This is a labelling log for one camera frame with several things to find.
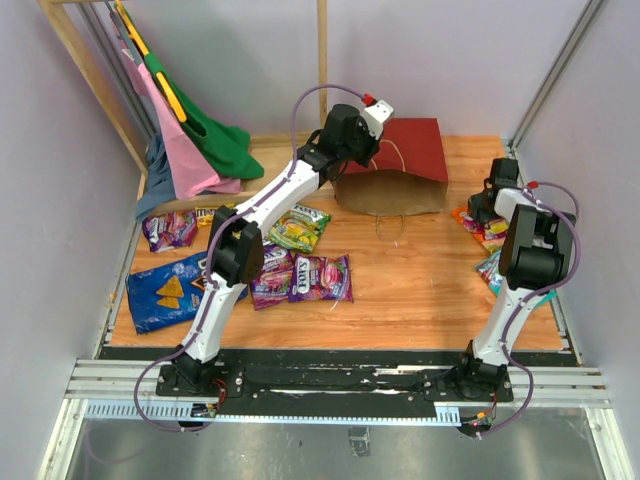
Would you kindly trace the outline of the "orange foxs candy bag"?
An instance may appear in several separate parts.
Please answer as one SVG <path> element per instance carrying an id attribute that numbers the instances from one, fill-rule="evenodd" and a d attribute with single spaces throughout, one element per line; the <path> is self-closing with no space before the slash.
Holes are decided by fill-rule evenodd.
<path id="1" fill-rule="evenodd" d="M 451 216 L 490 254 L 502 248 L 509 228 L 509 223 L 504 218 L 481 223 L 474 220 L 464 206 L 453 210 Z"/>

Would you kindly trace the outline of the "teal orange snack bag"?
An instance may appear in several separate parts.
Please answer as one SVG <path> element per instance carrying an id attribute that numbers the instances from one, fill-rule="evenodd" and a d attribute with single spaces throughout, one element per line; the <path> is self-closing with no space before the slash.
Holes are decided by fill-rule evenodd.
<path id="1" fill-rule="evenodd" d="M 474 271 L 495 296 L 499 295 L 503 281 L 503 276 L 499 273 L 500 254 L 501 250 L 498 249 L 474 267 Z"/>

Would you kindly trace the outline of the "red brown paper bag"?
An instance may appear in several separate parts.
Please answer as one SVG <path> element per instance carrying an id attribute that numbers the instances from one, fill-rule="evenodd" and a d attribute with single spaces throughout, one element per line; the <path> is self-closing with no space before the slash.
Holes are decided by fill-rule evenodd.
<path id="1" fill-rule="evenodd" d="M 435 118 L 394 118 L 367 167 L 351 165 L 332 182 L 337 204 L 375 218 L 379 240 L 395 243 L 406 218 L 444 209 L 449 185 Z"/>

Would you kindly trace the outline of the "green foxs candy bag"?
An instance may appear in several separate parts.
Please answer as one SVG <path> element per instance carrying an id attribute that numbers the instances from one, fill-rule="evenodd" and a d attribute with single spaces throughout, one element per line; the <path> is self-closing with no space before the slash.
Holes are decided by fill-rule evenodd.
<path id="1" fill-rule="evenodd" d="M 266 240 L 288 250 L 310 254 L 330 221 L 329 213 L 296 204 L 271 227 Z"/>

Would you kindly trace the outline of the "purple berries candy bag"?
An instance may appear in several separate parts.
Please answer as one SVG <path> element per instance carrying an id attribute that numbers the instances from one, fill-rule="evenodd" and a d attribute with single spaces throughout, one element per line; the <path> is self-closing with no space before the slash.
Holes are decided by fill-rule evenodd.
<path id="1" fill-rule="evenodd" d="M 264 249 L 264 264 L 250 285 L 255 310 L 266 309 L 288 300 L 294 269 L 291 252 L 277 245 Z"/>

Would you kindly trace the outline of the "yellow candy bag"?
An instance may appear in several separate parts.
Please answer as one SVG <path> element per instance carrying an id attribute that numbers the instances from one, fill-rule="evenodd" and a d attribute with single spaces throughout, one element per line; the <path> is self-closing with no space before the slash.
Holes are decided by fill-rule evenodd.
<path id="1" fill-rule="evenodd" d="M 204 228 L 213 224 L 213 219 L 219 206 L 216 207 L 196 207 L 194 209 L 196 215 L 197 226 Z"/>

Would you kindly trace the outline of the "blue chips bag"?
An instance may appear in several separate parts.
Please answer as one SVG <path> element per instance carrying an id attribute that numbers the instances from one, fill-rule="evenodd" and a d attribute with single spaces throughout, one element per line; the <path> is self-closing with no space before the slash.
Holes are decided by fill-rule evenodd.
<path id="1" fill-rule="evenodd" d="M 193 320 L 206 286 L 206 253 L 199 252 L 139 273 L 126 283 L 137 334 Z"/>

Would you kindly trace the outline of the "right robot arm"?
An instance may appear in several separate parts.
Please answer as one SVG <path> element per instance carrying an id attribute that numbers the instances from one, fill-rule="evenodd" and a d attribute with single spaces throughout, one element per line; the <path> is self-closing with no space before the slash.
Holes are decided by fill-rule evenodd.
<path id="1" fill-rule="evenodd" d="M 483 191 L 471 196 L 473 219 L 508 222 L 498 257 L 500 291 L 487 324 L 470 341 L 453 375 L 466 400 L 496 395 L 514 363 L 511 352 L 526 320 L 552 291 L 575 275 L 581 257 L 576 223 L 580 207 L 565 187 L 545 181 L 519 184 L 515 159 L 492 161 Z"/>

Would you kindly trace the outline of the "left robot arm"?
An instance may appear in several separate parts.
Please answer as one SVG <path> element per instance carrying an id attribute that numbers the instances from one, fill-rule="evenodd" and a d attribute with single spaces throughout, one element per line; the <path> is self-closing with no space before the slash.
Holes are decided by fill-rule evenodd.
<path id="1" fill-rule="evenodd" d="M 295 204 L 335 180 L 349 163 L 368 166 L 393 115 L 393 108 L 382 100 L 363 110 L 334 105 L 324 127 L 294 151 L 274 180 L 238 207 L 216 211 L 204 294 L 189 334 L 171 360 L 179 383 L 190 394 L 203 395 L 213 386 L 222 333 L 240 294 L 261 273 L 266 234 Z"/>

